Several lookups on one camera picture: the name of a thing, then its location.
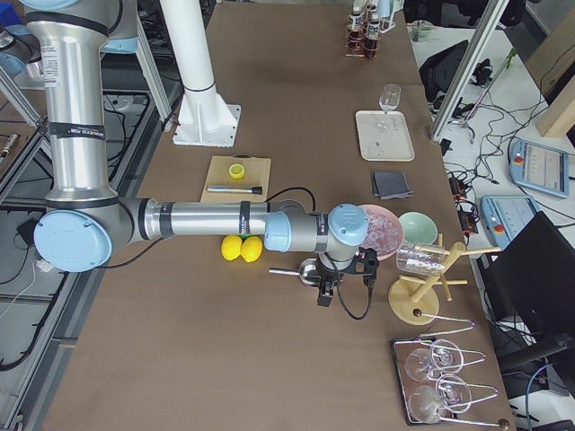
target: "yellow lemon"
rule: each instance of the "yellow lemon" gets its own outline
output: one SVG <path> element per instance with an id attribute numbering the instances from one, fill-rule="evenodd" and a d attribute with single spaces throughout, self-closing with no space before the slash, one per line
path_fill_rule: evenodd
<path id="1" fill-rule="evenodd" d="M 246 262 L 254 262 L 257 260 L 261 251 L 263 250 L 263 244 L 259 236 L 251 236 L 247 238 L 242 244 L 242 257 Z"/>
<path id="2" fill-rule="evenodd" d="M 237 235 L 227 235 L 222 241 L 222 256 L 225 260 L 234 260 L 240 256 L 242 238 Z"/>
<path id="3" fill-rule="evenodd" d="M 242 164 L 234 163 L 229 167 L 230 177 L 234 180 L 239 180 L 245 176 L 245 169 Z"/>

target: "monitor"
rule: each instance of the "monitor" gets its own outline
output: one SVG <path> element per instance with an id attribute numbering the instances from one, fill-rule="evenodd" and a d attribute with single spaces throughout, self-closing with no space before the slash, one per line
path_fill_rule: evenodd
<path id="1" fill-rule="evenodd" d="M 575 395 L 575 348 L 570 341 L 575 339 L 575 249 L 539 212 L 491 264 L 490 272 L 534 334 L 539 353 Z M 558 349 L 549 341 L 555 339 L 568 340 L 568 348 L 553 353 Z"/>

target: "blue joint cap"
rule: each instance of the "blue joint cap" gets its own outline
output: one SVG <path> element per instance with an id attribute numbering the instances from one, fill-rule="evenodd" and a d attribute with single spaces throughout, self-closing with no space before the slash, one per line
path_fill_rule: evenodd
<path id="1" fill-rule="evenodd" d="M 32 9 L 38 9 L 39 11 L 52 12 L 72 6 L 79 1 L 80 0 L 20 0 L 20 3 Z"/>
<path id="2" fill-rule="evenodd" d="M 345 245 L 359 246 L 367 236 L 366 213 L 355 205 L 341 204 L 328 215 L 327 224 L 332 235 Z"/>
<path id="3" fill-rule="evenodd" d="M 134 54 L 137 51 L 137 38 L 110 39 L 102 47 L 102 52 L 108 54 Z"/>
<path id="4" fill-rule="evenodd" d="M 26 36 L 28 34 L 32 34 L 24 24 L 8 25 L 6 29 L 14 36 Z"/>
<path id="5" fill-rule="evenodd" d="M 266 215 L 266 232 L 263 245 L 271 251 L 288 251 L 291 245 L 291 223 L 281 211 Z"/>
<path id="6" fill-rule="evenodd" d="M 18 57 L 11 56 L 10 54 L 0 54 L 0 66 L 9 75 L 18 75 L 23 72 L 26 65 Z"/>
<path id="7" fill-rule="evenodd" d="M 58 269 L 83 272 L 111 256 L 111 238 L 101 224 L 77 211 L 59 209 L 45 214 L 34 229 L 40 256 Z"/>

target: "light green bowl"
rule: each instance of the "light green bowl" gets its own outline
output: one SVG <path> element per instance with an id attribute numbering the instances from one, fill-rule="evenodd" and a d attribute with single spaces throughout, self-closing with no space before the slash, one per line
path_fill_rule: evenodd
<path id="1" fill-rule="evenodd" d="M 405 241 L 416 244 L 432 244 L 438 238 L 438 227 L 422 213 L 405 213 L 399 217 Z"/>

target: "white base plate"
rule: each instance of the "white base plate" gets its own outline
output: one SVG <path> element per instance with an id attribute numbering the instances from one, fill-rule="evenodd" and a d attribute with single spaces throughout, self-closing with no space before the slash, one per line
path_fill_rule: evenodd
<path id="1" fill-rule="evenodd" d="M 227 107 L 239 123 L 240 115 L 242 114 L 242 108 L 240 105 L 227 105 Z M 222 126 L 213 132 L 204 131 L 202 133 L 203 136 L 200 136 L 198 125 L 180 123 L 173 136 L 173 142 L 176 145 L 218 146 L 222 148 L 231 148 L 234 146 L 236 133 L 237 126 Z"/>
<path id="2" fill-rule="evenodd" d="M 381 110 L 356 112 L 359 149 L 370 162 L 410 162 L 415 158 L 410 132 L 401 112 Z"/>

